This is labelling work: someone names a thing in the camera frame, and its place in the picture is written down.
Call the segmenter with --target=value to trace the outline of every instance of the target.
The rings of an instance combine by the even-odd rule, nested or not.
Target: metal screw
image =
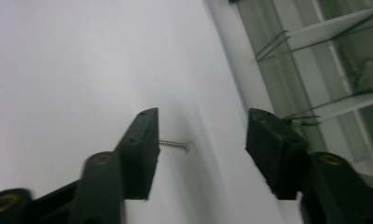
[[[168,147],[182,147],[186,153],[190,151],[190,143],[177,143],[163,140],[159,140],[159,143]]]

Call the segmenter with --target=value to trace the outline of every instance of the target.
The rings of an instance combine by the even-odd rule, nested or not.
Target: black mechanical arm
[[[119,224],[123,200],[146,200],[159,155],[158,110],[137,115],[114,151],[89,157],[80,179],[33,200],[27,189],[0,192],[1,224]]]
[[[373,224],[373,189],[349,163],[308,144],[267,111],[251,109],[246,149],[279,200],[300,191],[307,224]],[[159,155],[158,110],[141,112],[116,149],[91,156],[81,178],[32,200],[27,189],[0,192],[0,223],[125,223],[123,200],[146,200]]]
[[[300,191],[307,224],[373,224],[373,189],[340,156],[307,148],[282,120],[250,109],[246,150],[277,199]]]

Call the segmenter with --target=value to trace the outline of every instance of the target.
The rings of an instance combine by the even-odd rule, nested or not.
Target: white surface
[[[314,109],[314,114],[320,117],[318,120],[325,120],[369,105],[373,105],[373,93],[356,95],[320,106]]]
[[[371,15],[373,15],[373,8],[323,21],[300,30],[287,32],[286,35],[290,37],[288,39],[290,48],[303,48],[330,39]]]
[[[317,58],[317,52],[313,49],[297,50],[293,53],[293,56],[311,106],[331,102],[331,95],[319,63],[327,62],[332,58]]]
[[[311,4],[309,0],[270,0],[273,2],[275,13],[285,31],[295,31],[303,28],[303,20],[298,10],[300,3]]]
[[[228,0],[205,2],[213,15],[244,106],[273,112],[268,90],[259,71],[237,5],[230,4]]]
[[[373,156],[370,160],[361,161],[357,164],[354,164],[353,168],[360,174],[373,176]]]
[[[0,190],[38,197],[77,179],[155,106],[161,138],[193,148],[162,149],[129,223],[282,223],[201,1],[0,0]]]
[[[319,128],[325,141],[326,150],[353,163],[354,159],[352,151],[350,150],[350,144],[347,141],[348,136],[344,132],[340,121],[336,118],[327,119],[325,122],[320,124]]]

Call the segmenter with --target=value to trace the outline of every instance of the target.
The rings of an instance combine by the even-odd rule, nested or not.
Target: screw hole
[[[343,163],[341,160],[331,155],[324,155],[320,159],[321,161],[330,165],[341,165]]]
[[[0,212],[6,211],[15,205],[20,197],[17,194],[8,194],[0,197]]]

